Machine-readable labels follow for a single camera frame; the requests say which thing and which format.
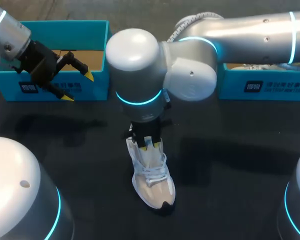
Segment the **cardboard box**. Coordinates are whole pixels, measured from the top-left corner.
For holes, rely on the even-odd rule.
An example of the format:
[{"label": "cardboard box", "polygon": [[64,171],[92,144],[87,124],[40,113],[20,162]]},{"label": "cardboard box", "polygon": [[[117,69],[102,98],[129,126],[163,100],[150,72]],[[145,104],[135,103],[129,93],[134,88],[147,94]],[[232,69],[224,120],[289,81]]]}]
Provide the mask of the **cardboard box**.
[{"label": "cardboard box", "polygon": [[[89,66],[94,78],[92,82],[66,65],[51,83],[71,93],[75,101],[107,100],[109,72],[105,49],[111,36],[108,21],[25,21],[22,24],[31,30],[32,40],[40,41],[58,55],[72,51]],[[35,88],[35,91],[25,93],[23,87]],[[1,65],[0,91],[7,101],[60,101],[52,93],[34,86],[29,73],[17,74]]]},{"label": "cardboard box", "polygon": [[240,66],[218,65],[220,99],[300,101],[300,71],[232,69]]}]

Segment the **dark floor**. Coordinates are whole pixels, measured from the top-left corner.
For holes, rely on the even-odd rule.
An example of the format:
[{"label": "dark floor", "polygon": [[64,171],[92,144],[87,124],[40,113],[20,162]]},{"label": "dark floor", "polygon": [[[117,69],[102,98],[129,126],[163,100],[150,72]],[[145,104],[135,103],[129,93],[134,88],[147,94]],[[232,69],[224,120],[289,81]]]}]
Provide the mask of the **dark floor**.
[{"label": "dark floor", "polygon": [[[107,19],[159,40],[182,17],[300,10],[300,0],[0,0],[18,20]],[[0,136],[27,146],[67,199],[76,240],[277,240],[276,212],[300,156],[300,102],[172,99],[163,130],[176,208],[162,217],[135,194],[120,134],[129,120],[107,102],[7,103]]]}]

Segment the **black table surface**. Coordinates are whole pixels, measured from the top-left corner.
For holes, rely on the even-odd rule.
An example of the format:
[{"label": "black table surface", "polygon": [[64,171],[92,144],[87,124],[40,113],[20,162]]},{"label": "black table surface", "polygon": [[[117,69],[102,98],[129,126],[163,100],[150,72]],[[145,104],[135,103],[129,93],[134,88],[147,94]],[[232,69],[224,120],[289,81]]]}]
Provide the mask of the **black table surface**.
[{"label": "black table surface", "polygon": [[113,91],[99,102],[6,102],[0,137],[29,148],[69,203],[76,240],[277,240],[276,214],[300,157],[300,102],[171,99],[163,129],[176,206],[135,193]]}]

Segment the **shoe sole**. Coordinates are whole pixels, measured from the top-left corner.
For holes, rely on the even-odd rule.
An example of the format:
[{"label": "shoe sole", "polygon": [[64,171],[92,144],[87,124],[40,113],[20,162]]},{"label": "shoe sole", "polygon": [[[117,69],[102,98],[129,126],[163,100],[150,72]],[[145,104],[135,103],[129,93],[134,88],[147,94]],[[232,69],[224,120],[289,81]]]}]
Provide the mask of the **shoe sole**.
[{"label": "shoe sole", "polygon": [[[172,181],[172,186],[173,186],[173,191],[172,191],[172,192],[175,193],[174,199],[173,199],[173,203],[172,203],[172,205],[173,205],[173,204],[175,203],[177,193],[176,193],[176,186],[175,186],[175,183],[174,183],[174,181],[173,181],[172,179],[171,179],[171,181]],[[134,190],[136,191],[136,193],[139,195],[139,197],[142,199],[142,201],[143,201],[145,204],[147,204],[147,205],[148,205],[150,208],[152,208],[152,209],[156,209],[156,210],[160,209],[160,208],[156,208],[156,207],[152,206],[149,202],[147,202],[147,200],[146,200],[146,199],[142,196],[142,194],[138,191],[135,174],[133,174],[133,176],[132,176],[132,185],[133,185]]]}]

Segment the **metal arm segment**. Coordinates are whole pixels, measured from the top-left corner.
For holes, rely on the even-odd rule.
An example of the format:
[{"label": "metal arm segment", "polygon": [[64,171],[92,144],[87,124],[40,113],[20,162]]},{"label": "metal arm segment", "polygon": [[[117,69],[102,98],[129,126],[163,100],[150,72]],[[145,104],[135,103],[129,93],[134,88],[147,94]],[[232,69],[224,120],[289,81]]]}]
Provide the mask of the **metal arm segment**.
[{"label": "metal arm segment", "polygon": [[209,41],[219,63],[300,62],[300,12],[203,19],[188,26],[175,41]]}]

